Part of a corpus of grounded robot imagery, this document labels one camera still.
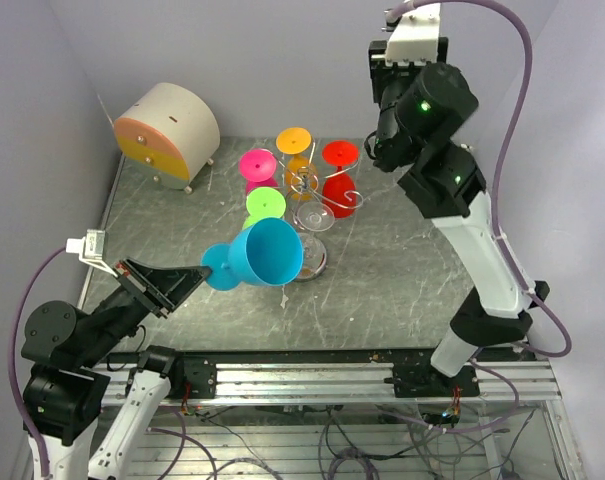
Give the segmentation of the red plastic wine glass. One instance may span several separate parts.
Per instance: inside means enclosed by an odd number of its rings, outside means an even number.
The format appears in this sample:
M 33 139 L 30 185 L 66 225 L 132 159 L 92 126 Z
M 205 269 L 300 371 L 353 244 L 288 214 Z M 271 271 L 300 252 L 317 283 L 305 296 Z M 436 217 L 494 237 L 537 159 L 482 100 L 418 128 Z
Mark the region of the red plastic wine glass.
M 344 168 L 353 164 L 358 157 L 358 148 L 345 140 L 332 141 L 322 151 L 324 161 L 336 168 L 335 176 L 327 178 L 324 182 L 323 203 L 332 210 L 337 219 L 349 217 L 355 212 L 355 183 Z

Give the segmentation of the blue plastic wine glass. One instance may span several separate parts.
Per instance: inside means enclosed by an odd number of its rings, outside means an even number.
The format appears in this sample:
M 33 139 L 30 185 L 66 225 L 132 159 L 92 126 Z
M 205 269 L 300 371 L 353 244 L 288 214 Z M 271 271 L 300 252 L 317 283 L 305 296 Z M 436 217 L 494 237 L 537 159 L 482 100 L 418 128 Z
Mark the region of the blue plastic wine glass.
M 230 243 L 209 247 L 201 265 L 211 269 L 206 283 L 229 291 L 241 283 L 276 287 L 292 282 L 304 262 L 296 230 L 279 218 L 265 218 L 241 231 Z

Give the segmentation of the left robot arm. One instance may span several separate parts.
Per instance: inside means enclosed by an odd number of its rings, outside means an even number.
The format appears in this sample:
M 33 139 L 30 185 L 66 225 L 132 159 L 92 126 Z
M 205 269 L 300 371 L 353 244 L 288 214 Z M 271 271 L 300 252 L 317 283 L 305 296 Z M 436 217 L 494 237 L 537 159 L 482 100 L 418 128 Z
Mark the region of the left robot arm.
M 150 346 L 131 369 L 108 433 L 92 445 L 110 376 L 94 368 L 148 315 L 166 318 L 211 275 L 208 266 L 151 267 L 131 259 L 115 269 L 117 288 L 90 313 L 64 301 L 36 308 L 21 356 L 33 363 L 22 400 L 35 466 L 44 479 L 123 479 L 134 450 L 166 397 L 188 394 L 184 357 Z

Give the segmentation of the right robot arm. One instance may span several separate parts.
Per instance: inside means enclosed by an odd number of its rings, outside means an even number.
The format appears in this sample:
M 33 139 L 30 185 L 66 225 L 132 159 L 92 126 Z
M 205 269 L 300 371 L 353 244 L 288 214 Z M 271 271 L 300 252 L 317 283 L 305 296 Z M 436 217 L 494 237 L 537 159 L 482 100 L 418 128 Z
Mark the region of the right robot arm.
M 422 373 L 432 394 L 447 394 L 458 373 L 480 348 L 523 340 L 529 313 L 550 287 L 519 266 L 509 266 L 507 248 L 491 229 L 492 205 L 486 180 L 470 151 L 452 136 L 479 101 L 461 71 L 448 64 L 448 40 L 436 42 L 433 62 L 386 62 L 389 42 L 368 47 L 377 128 L 365 150 L 383 172 L 405 168 L 398 184 L 422 216 L 446 237 L 470 275 L 473 287 Z

